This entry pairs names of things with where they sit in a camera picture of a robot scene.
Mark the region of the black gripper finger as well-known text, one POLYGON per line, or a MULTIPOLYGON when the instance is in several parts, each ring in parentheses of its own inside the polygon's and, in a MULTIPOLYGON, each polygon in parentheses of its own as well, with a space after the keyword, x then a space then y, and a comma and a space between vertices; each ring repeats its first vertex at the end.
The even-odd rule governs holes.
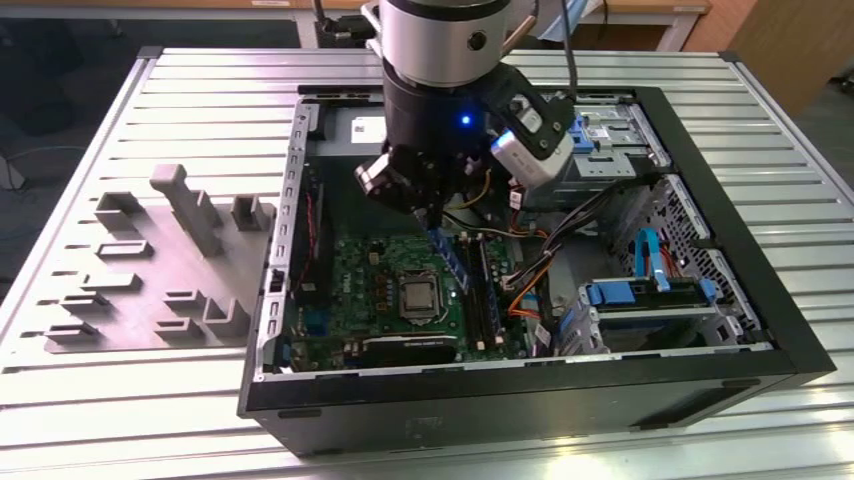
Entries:
POLYGON ((408 147, 389 147, 353 171, 364 195, 389 209, 412 215, 427 231, 441 223, 444 186, 436 161, 408 147))
POLYGON ((472 157, 456 159, 441 187, 440 224, 447 212, 467 210, 476 203, 475 194, 480 194, 483 182, 483 162, 472 157))

